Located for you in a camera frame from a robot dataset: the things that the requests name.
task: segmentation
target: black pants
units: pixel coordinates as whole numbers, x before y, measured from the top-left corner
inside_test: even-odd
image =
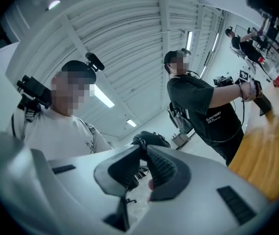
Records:
[[[232,138],[230,141],[227,141],[225,143],[222,143],[217,146],[212,146],[212,148],[221,155],[221,157],[224,158],[226,161],[226,165],[229,166],[232,159],[234,158],[241,142],[243,139],[244,133],[242,130],[240,130],[234,138]]]
[[[253,62],[255,62],[256,64],[258,64],[261,69],[263,70],[263,72],[266,73],[266,75],[269,77],[268,73],[264,70],[263,66],[261,65],[261,63],[258,61],[258,59],[260,57],[262,57],[262,55],[252,46],[252,49],[250,49],[250,51],[248,52],[248,54],[246,54],[247,57],[252,60]]]

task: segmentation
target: ceiling light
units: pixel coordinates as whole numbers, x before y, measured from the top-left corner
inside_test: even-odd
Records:
[[[192,43],[192,36],[193,36],[193,32],[189,31],[188,35],[187,35],[187,44],[186,44],[186,48],[187,50],[190,50],[190,45]]]
[[[100,88],[95,85],[95,96],[98,97],[100,101],[102,101],[109,108],[113,107],[115,104],[100,90]]]
[[[131,126],[133,126],[133,127],[135,127],[136,126],[136,124],[132,121],[132,120],[127,120],[126,121],[129,125],[131,125]]]
[[[205,71],[206,68],[207,68],[207,66],[204,67],[203,72],[200,74],[200,78],[202,78],[202,76],[203,76],[204,71]]]
[[[53,1],[53,2],[49,5],[48,10],[51,10],[51,9],[52,9],[53,7],[55,7],[58,3],[60,3],[59,0]]]
[[[218,42],[219,33],[217,33],[216,40],[214,40],[214,44],[211,51],[214,51]]]

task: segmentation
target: backpack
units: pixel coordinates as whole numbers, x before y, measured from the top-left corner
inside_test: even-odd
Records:
[[[188,110],[185,109],[185,112],[182,112],[178,107],[175,107],[172,102],[169,103],[168,106],[169,117],[180,131],[180,133],[187,135],[192,129],[193,126],[188,120]]]

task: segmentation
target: black strap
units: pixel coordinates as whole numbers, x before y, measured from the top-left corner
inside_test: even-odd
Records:
[[[259,87],[258,87],[258,83],[254,80],[254,85],[255,85],[255,88],[256,88],[256,97],[259,96]]]
[[[77,118],[77,119],[79,119],[80,122],[81,122],[82,124],[84,124],[84,125],[90,130],[90,132],[92,133],[92,135],[94,136],[94,134],[93,134],[94,128],[89,127],[89,125],[88,125],[86,122],[84,122],[82,119],[80,119],[80,118]]]
[[[16,131],[14,129],[14,117],[13,117],[14,114],[12,114],[12,117],[11,117],[11,128],[12,128],[12,134],[13,136],[16,138]]]

